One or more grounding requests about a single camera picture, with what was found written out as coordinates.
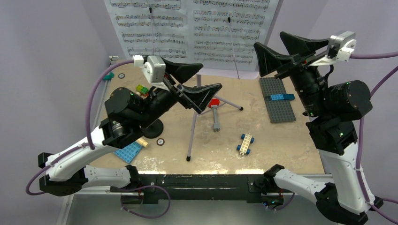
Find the lilac music stand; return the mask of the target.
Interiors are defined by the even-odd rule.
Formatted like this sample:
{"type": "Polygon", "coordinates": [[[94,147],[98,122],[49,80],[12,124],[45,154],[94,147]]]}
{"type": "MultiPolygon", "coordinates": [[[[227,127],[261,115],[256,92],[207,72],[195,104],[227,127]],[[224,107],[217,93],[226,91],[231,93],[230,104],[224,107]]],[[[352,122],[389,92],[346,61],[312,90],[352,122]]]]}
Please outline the lilac music stand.
{"type": "MultiPolygon", "coordinates": [[[[282,4],[283,4],[283,0],[279,0],[278,4],[276,6],[276,10],[275,10],[273,19],[271,21],[270,28],[269,28],[271,30],[271,32],[272,32],[272,30],[273,30],[273,28],[275,26],[275,23],[276,23],[278,15],[279,15],[280,9],[282,7],[282,4]]],[[[202,87],[202,75],[198,74],[196,76],[197,76],[197,78],[196,78],[196,86],[194,86],[191,89],[199,88],[200,90],[204,90],[204,87],[202,87]]],[[[190,96],[188,96],[188,95],[184,94],[183,92],[181,92],[181,91],[187,91],[187,90],[188,90],[188,87],[184,88],[182,84],[177,85],[177,94],[180,94],[177,97],[182,97],[182,98],[179,98],[178,100],[183,100],[182,101],[182,103],[184,103],[183,106],[193,106],[193,108],[192,107],[191,108],[194,110],[194,114],[193,114],[193,118],[192,118],[192,124],[191,124],[191,134],[190,134],[190,140],[189,140],[189,147],[188,147],[187,157],[186,157],[186,161],[189,162],[191,160],[191,150],[192,150],[192,144],[193,144],[193,139],[194,139],[196,120],[197,120],[198,116],[203,115],[203,114],[208,113],[208,112],[212,112],[212,111],[214,111],[214,113],[216,113],[216,109],[218,107],[223,106],[224,104],[228,104],[228,105],[230,105],[232,107],[235,107],[235,108],[237,108],[240,111],[243,111],[244,108],[242,106],[239,106],[239,105],[235,104],[235,103],[232,103],[231,101],[228,101],[228,100],[226,100],[226,99],[224,99],[222,97],[217,96],[216,92],[212,96],[210,96],[209,94],[211,92],[209,90],[207,90],[207,92],[206,92],[207,95],[206,96],[204,94],[200,94],[200,97],[188,98],[188,97],[192,97],[193,94],[199,94],[199,92],[198,91],[193,92],[193,94],[191,93],[190,96]],[[208,104],[211,103],[211,101],[215,100],[215,99],[220,100],[223,103],[221,105],[219,105],[219,106],[211,106],[211,108],[208,111],[205,111],[205,109],[207,109],[208,104]]]]}

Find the sheet music page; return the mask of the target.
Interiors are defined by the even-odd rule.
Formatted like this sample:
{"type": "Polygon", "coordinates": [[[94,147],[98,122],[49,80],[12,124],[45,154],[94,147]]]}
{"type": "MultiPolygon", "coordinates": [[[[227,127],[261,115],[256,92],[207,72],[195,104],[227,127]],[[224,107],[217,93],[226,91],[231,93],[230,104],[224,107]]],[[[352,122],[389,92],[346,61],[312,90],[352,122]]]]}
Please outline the sheet music page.
{"type": "Polygon", "coordinates": [[[278,0],[187,0],[187,59],[205,68],[254,71],[278,0]]]}

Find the beige toy microphone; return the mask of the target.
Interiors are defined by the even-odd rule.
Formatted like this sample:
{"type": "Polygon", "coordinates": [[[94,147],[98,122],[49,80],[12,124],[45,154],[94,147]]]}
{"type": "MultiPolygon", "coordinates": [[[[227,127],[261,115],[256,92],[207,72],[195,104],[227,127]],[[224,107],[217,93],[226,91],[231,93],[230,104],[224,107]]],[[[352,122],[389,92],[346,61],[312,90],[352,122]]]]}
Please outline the beige toy microphone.
{"type": "Polygon", "coordinates": [[[143,139],[143,138],[137,139],[137,140],[136,140],[136,143],[139,144],[139,145],[141,145],[141,146],[144,147],[144,148],[146,148],[146,147],[149,145],[149,143],[148,143],[145,139],[143,139]]]}

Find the sheet music pages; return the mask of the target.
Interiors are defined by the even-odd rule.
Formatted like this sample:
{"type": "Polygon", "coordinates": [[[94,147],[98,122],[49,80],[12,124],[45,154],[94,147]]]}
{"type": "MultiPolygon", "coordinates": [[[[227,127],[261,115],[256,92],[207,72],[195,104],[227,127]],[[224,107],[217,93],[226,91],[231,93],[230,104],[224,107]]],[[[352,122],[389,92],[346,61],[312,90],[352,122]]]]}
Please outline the sheet music pages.
{"type": "Polygon", "coordinates": [[[157,55],[188,58],[188,13],[184,0],[106,0],[106,9],[126,58],[157,55]]]}

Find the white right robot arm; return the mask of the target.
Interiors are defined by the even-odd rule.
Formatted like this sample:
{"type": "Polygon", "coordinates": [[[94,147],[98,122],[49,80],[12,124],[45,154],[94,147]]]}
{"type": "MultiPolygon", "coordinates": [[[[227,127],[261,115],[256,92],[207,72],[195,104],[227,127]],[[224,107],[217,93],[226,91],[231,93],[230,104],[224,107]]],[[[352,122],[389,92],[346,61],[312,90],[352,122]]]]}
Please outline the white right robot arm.
{"type": "Polygon", "coordinates": [[[332,182],[315,181],[274,165],[264,173],[255,188],[267,194],[289,190],[316,205],[328,220],[343,225],[362,225],[367,212],[383,205],[369,190],[356,156],[358,136],[353,122],[372,110],[371,92],[359,80],[330,86],[319,66],[348,61],[357,41],[355,33],[345,31],[327,39],[308,39],[287,32],[280,38],[288,54],[280,54],[259,42],[254,44],[261,76],[275,73],[277,79],[289,77],[305,109],[312,118],[306,124],[319,154],[329,164],[332,182]]]}

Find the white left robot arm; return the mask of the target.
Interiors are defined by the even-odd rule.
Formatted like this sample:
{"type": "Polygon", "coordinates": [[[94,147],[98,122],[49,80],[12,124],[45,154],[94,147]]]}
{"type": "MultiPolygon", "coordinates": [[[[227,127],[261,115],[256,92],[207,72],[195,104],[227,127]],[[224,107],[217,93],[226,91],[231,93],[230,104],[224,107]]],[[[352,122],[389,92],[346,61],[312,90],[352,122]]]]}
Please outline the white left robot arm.
{"type": "Polygon", "coordinates": [[[151,85],[147,97],[119,87],[105,101],[106,118],[90,128],[92,100],[86,107],[86,137],[56,154],[43,152],[38,156],[40,194],[66,196],[83,188],[112,186],[136,191],[140,177],[136,167],[99,168],[91,162],[111,152],[123,149],[141,137],[148,137],[162,128],[161,116],[174,105],[201,113],[222,88],[220,83],[187,87],[185,83],[202,69],[200,63],[175,63],[159,56],[135,55],[130,60],[109,66],[103,75],[126,64],[142,69],[151,85]]]}

